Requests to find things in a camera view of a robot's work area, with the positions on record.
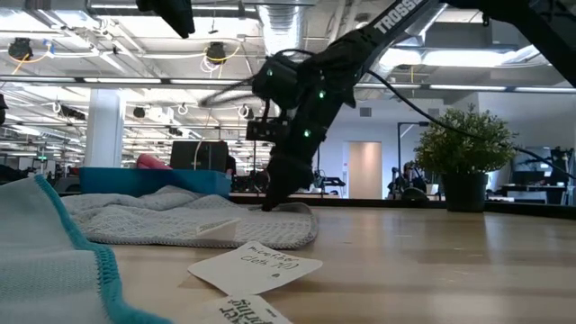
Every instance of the teal towel edge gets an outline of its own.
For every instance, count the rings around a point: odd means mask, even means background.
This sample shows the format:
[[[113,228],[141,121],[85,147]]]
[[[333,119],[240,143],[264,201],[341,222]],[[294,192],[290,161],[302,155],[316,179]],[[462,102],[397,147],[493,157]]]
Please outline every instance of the teal towel edge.
[[[60,200],[58,194],[42,175],[34,177],[36,184],[48,196],[54,208],[58,212],[64,230],[68,234],[74,248],[93,251],[98,264],[98,283],[100,285],[100,295],[106,313],[114,323],[146,323],[146,324],[168,324],[168,319],[137,310],[127,304],[122,298],[122,281],[118,272],[116,258],[111,248],[88,241],[76,224],[70,219],[68,211]]]

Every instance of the pink object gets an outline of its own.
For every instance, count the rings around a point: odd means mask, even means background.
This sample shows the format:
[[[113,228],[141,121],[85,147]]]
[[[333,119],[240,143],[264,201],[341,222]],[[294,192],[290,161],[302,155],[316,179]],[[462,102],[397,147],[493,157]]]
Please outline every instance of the pink object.
[[[165,165],[163,161],[148,154],[140,154],[136,160],[136,167],[172,170],[172,167]]]

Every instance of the doorway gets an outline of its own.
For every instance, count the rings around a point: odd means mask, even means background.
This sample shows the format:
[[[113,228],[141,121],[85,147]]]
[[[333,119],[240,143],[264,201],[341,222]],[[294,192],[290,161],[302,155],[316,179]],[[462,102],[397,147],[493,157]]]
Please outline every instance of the doorway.
[[[382,143],[349,142],[348,183],[351,199],[382,199]]]

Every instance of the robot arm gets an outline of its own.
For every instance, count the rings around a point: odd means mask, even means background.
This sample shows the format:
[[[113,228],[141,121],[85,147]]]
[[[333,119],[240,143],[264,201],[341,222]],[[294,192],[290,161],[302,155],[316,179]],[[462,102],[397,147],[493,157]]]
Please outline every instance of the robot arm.
[[[478,8],[494,19],[512,23],[576,86],[576,22],[558,0],[445,0],[455,7]],[[549,15],[543,15],[545,4]],[[270,184],[263,210],[269,211],[288,195],[313,181],[311,161],[326,138],[342,104],[355,107],[353,87],[378,55],[437,0],[396,0],[372,22],[351,31],[318,54],[297,64],[285,51],[268,58],[252,78],[252,92],[266,101],[264,117],[247,126],[248,140],[275,143],[268,174]],[[568,24],[561,28],[558,22]],[[270,101],[280,117],[268,119]]]

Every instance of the blue container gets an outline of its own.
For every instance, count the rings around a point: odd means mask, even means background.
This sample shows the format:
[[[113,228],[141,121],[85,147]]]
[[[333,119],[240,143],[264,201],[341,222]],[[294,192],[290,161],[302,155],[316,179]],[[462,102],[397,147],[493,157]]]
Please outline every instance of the blue container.
[[[81,167],[82,194],[127,194],[140,197],[173,185],[200,194],[228,198],[231,181],[222,172],[209,170],[156,170],[116,167]]]

